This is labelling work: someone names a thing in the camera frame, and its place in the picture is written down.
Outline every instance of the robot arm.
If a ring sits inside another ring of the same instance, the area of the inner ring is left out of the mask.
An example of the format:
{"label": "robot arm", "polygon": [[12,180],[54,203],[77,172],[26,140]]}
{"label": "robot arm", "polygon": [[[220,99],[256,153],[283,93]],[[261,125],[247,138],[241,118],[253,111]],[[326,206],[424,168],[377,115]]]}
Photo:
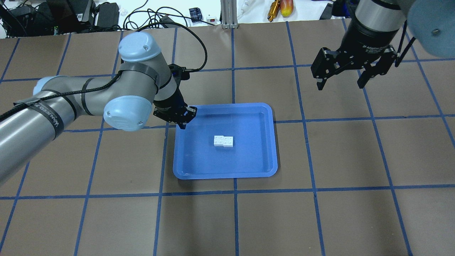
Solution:
{"label": "robot arm", "polygon": [[80,115],[103,116],[112,127],[125,131],[137,131],[146,124],[152,103],[154,115],[182,129],[196,116],[197,109],[185,103],[178,88],[180,79],[189,76],[181,77],[184,68],[166,64],[151,35],[126,36],[119,53],[124,62],[111,81],[45,77],[38,81],[32,98],[16,102],[26,108],[0,122],[0,185]]}
{"label": "robot arm", "polygon": [[311,65],[318,89],[344,70],[365,69],[357,81],[359,88],[376,75],[385,75],[398,58],[390,42],[406,19],[426,51],[454,57],[454,11],[453,0],[361,0],[340,48],[321,48]]}

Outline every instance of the blue tray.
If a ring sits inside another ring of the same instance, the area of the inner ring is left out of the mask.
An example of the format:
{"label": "blue tray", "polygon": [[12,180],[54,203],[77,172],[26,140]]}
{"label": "blue tray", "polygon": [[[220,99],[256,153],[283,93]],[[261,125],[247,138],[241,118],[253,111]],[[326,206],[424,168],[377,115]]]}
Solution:
{"label": "blue tray", "polygon": [[[213,145],[233,136],[234,147]],[[185,130],[177,127],[174,174],[179,179],[269,177],[278,169],[272,109],[265,103],[197,106]]]}

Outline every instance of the black power adapter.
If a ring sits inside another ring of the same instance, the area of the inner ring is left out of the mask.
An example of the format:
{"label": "black power adapter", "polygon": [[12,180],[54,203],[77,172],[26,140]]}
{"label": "black power adapter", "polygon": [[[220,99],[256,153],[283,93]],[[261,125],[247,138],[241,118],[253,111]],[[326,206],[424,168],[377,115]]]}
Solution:
{"label": "black power adapter", "polygon": [[98,22],[96,25],[98,27],[113,27],[118,25],[118,17],[119,17],[119,8],[116,3],[106,3],[98,5],[99,13],[98,13]]}

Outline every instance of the white block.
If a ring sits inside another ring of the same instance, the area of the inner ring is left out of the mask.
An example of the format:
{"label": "white block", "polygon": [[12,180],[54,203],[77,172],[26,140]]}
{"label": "white block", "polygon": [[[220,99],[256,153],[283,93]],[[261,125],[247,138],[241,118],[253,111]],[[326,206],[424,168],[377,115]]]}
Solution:
{"label": "white block", "polygon": [[225,136],[223,138],[223,147],[225,148],[232,148],[234,146],[234,137],[232,136]]}
{"label": "white block", "polygon": [[223,146],[223,142],[224,142],[223,138],[224,138],[224,136],[215,135],[215,136],[213,137],[213,145],[214,145],[215,147],[222,147],[222,146]]}

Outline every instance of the metal post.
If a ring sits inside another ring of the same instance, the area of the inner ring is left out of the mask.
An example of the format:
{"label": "metal post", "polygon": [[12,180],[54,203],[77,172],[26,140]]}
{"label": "metal post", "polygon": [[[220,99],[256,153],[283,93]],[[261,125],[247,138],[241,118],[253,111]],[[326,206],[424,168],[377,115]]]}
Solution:
{"label": "metal post", "polygon": [[221,0],[222,22],[225,29],[238,28],[237,0]]}

